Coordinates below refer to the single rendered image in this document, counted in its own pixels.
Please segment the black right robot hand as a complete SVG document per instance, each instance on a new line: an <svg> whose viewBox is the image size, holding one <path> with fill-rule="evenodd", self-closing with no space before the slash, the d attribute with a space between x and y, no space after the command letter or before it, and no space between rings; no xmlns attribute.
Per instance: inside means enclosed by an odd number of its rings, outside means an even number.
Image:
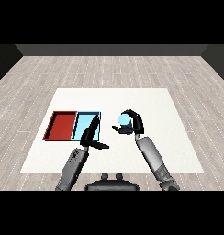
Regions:
<svg viewBox="0 0 224 235"><path fill-rule="evenodd" d="M135 111L131 110L131 109L127 109L125 111L123 111L121 114L128 114L131 118L131 124L132 127L131 128L122 128L120 127L116 127L113 126L113 129L119 133L119 134L143 134L144 133L144 126L143 126L143 122L141 119L141 116L136 113Z"/></svg>

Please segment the dark grey robot body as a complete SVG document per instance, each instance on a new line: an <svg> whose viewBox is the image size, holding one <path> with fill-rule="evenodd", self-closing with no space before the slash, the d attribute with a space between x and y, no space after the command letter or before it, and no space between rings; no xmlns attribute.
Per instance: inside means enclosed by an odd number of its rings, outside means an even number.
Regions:
<svg viewBox="0 0 224 235"><path fill-rule="evenodd" d="M116 173L115 180L108 179L108 173L102 173L101 179L87 184L84 191L140 191L137 184L125 181L122 173Z"/></svg>

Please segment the small blue can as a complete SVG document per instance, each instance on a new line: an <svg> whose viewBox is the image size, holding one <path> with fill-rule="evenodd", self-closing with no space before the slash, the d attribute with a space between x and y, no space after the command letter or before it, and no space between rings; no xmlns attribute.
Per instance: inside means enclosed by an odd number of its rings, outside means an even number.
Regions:
<svg viewBox="0 0 224 235"><path fill-rule="evenodd" d="M131 128L131 118L128 114L121 114L118 117L118 123L122 128Z"/></svg>

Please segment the light blue shallow open box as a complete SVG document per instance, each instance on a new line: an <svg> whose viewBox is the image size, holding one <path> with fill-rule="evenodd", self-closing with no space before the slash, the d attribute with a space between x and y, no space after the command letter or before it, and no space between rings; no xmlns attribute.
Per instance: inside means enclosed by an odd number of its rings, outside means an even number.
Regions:
<svg viewBox="0 0 224 235"><path fill-rule="evenodd" d="M78 111L73 123L72 141L80 141L86 128L88 128L95 116L101 117L99 111Z"/></svg>

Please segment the red shallow open box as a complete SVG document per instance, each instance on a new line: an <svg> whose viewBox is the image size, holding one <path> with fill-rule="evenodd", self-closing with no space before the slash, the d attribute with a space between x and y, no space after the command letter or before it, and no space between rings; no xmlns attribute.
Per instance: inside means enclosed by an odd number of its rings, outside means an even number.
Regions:
<svg viewBox="0 0 224 235"><path fill-rule="evenodd" d="M72 139L76 114L76 111L54 111L46 128L43 140L70 141Z"/></svg>

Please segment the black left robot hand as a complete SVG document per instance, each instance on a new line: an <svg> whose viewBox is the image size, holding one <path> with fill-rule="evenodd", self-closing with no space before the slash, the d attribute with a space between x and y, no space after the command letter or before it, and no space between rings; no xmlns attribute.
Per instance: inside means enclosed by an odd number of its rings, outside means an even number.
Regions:
<svg viewBox="0 0 224 235"><path fill-rule="evenodd" d="M80 140L80 144L86 149L88 150L89 147L93 147L96 148L98 150L103 150L103 149L108 149L109 146L104 144L104 143L100 143L100 142L96 142L93 141L95 132L97 130L98 125L100 124L100 119L98 116L95 116L90 125L84 130L84 133L81 137Z"/></svg>

